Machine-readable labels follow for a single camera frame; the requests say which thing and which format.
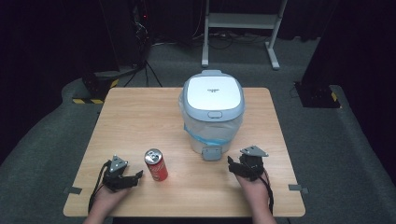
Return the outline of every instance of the trash can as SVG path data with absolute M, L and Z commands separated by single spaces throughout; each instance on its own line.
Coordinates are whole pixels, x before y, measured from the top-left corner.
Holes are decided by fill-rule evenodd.
M 192 149 L 205 161 L 221 159 L 243 121 L 245 99 L 239 82 L 220 70 L 204 70 L 185 82 L 178 103 Z

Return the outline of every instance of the black base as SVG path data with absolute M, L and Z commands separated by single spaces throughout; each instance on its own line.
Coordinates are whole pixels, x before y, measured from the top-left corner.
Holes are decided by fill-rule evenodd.
M 295 82 L 296 88 L 303 107 L 316 108 L 340 108 L 341 105 L 337 100 L 334 92 L 330 87 L 317 87 L 310 85 L 303 85 L 300 82 Z

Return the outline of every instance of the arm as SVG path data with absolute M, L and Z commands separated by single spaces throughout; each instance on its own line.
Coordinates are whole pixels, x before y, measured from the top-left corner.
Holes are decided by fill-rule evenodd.
M 108 214 L 130 191 L 131 189 L 121 189 L 113 192 L 106 186 L 99 188 L 95 195 L 91 212 L 85 219 L 84 224 L 102 224 Z
M 268 192 L 267 188 L 264 186 L 260 179 L 255 181 L 249 181 L 248 179 L 235 175 L 239 184 L 244 191 L 245 198 L 250 206 L 252 212 L 252 218 L 254 224 L 273 224 L 276 223 L 273 215 L 268 207 Z

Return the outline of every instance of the soda can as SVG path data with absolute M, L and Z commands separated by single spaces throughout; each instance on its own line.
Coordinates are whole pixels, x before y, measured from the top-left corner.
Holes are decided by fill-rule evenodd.
M 148 150 L 145 154 L 145 162 L 154 180 L 163 181 L 168 177 L 163 154 L 159 149 Z

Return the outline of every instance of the wooden table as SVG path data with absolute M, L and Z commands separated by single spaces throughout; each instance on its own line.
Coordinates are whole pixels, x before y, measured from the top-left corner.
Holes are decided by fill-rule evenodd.
M 124 175 L 144 170 L 137 187 L 112 212 L 113 217 L 250 217 L 251 213 L 227 156 L 235 161 L 240 149 L 257 146 L 269 153 L 263 158 L 274 191 L 276 217 L 301 217 L 305 208 L 289 153 L 265 88 L 244 88 L 244 121 L 230 150 L 220 161 L 204 161 L 191 149 L 178 108 L 181 88 L 111 89 L 93 131 L 74 188 L 64 207 L 68 217 L 87 216 L 88 201 L 102 165 L 117 154 L 129 162 Z M 154 181 L 144 154 L 158 148 L 169 173 Z

